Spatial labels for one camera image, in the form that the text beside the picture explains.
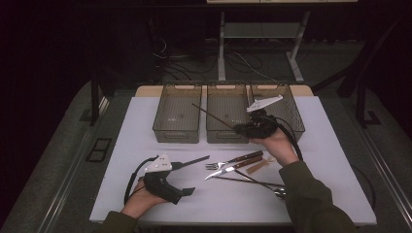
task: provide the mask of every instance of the fork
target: fork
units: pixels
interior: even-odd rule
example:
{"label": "fork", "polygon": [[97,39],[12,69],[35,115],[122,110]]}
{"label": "fork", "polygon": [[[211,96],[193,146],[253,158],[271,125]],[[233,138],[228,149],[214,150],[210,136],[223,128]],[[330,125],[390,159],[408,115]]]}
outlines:
{"label": "fork", "polygon": [[248,153],[246,155],[242,155],[242,156],[239,156],[239,157],[235,157],[235,158],[230,159],[226,162],[208,163],[208,164],[206,164],[206,169],[207,170],[219,170],[224,165],[226,165],[227,163],[243,161],[243,160],[253,158],[253,157],[256,157],[256,156],[260,156],[260,155],[263,155],[263,152],[261,150],[253,152],[253,153]]}

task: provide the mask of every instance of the olive green sleeve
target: olive green sleeve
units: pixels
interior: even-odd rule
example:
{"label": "olive green sleeve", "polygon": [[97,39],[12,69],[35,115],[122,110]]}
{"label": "olive green sleeve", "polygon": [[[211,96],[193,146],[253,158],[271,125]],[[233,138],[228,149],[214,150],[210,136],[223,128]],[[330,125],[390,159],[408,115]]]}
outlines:
{"label": "olive green sleeve", "polygon": [[279,171],[286,189],[286,207],[296,232],[356,232],[345,212],[333,205],[332,194],[303,161]]}
{"label": "olive green sleeve", "polygon": [[95,233],[133,233],[137,219],[118,212],[109,212]]}

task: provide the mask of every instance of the floor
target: floor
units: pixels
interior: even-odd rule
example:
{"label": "floor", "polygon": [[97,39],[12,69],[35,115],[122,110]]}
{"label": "floor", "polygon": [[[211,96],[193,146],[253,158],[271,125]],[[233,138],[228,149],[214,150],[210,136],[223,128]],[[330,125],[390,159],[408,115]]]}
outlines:
{"label": "floor", "polygon": [[[216,80],[216,41],[207,43],[205,61],[192,60],[181,51],[172,50],[171,62],[164,68],[162,79]],[[362,46],[363,43],[359,42],[303,43],[296,61],[304,84],[312,86],[342,70],[357,57]],[[293,83],[292,71],[285,58],[285,51],[291,47],[289,41],[227,41],[226,79],[274,79]],[[359,232],[411,232],[412,225],[406,221],[405,211],[400,208],[399,197],[396,197],[398,192],[394,191],[400,189],[406,197],[412,196],[409,184],[412,175],[411,141],[371,91],[367,91],[366,109],[373,111],[381,124],[361,128],[354,118],[356,95],[339,98],[336,94],[339,83],[332,83],[315,95],[321,98],[339,142],[377,216],[377,225],[361,227]],[[88,221],[88,217],[133,95],[134,90],[119,90],[115,96],[102,102],[100,119],[94,126],[89,126],[89,83],[79,90],[1,229],[2,233],[92,232],[98,227],[97,223]],[[112,139],[106,159],[101,163],[86,162],[85,158],[98,138]],[[378,169],[377,154],[386,162],[399,187],[388,183],[391,178]],[[176,230],[279,232],[276,230],[289,229],[157,229],[159,232]]]}

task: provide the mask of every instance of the background table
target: background table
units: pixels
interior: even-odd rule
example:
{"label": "background table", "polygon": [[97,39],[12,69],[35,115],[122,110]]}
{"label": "background table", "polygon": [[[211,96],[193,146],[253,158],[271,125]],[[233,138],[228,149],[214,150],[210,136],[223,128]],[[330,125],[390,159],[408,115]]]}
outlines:
{"label": "background table", "polygon": [[[149,87],[161,90],[161,86]],[[146,88],[132,98],[125,116],[105,178],[99,190],[91,221],[102,221],[109,211],[118,211],[130,175],[146,158],[167,152],[171,161],[186,162],[210,155],[209,160],[172,172],[168,181],[178,187],[196,187],[192,196],[183,197],[178,205],[171,203],[154,207],[140,218],[140,223],[151,225],[285,225],[291,224],[285,202],[268,189],[252,183],[236,183],[212,179],[204,163],[224,161],[256,150],[260,145],[212,145],[206,142],[205,114],[200,117],[198,144],[159,144],[152,130],[159,97],[144,97]],[[341,149],[318,97],[310,96],[306,87],[293,87],[293,92],[306,90],[307,96],[296,96],[295,101],[306,131],[299,140],[303,158],[315,178],[328,186],[333,202],[345,211],[356,225],[376,224],[367,199]],[[203,96],[202,106],[206,107]],[[261,182],[282,183],[277,163],[264,167],[252,175]],[[236,174],[227,177],[239,178]]]}

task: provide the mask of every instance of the person's left hand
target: person's left hand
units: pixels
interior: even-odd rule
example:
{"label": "person's left hand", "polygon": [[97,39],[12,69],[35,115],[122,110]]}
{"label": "person's left hand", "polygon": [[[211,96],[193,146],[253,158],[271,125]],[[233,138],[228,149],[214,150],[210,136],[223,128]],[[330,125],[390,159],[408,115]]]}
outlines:
{"label": "person's left hand", "polygon": [[145,183],[143,179],[139,179],[136,187],[133,190],[133,193],[129,199],[127,200],[126,204],[124,205],[121,213],[131,216],[134,218],[139,218],[142,216],[146,211],[148,211],[151,207],[166,203],[167,201],[161,197],[151,194],[148,190],[145,189]]}

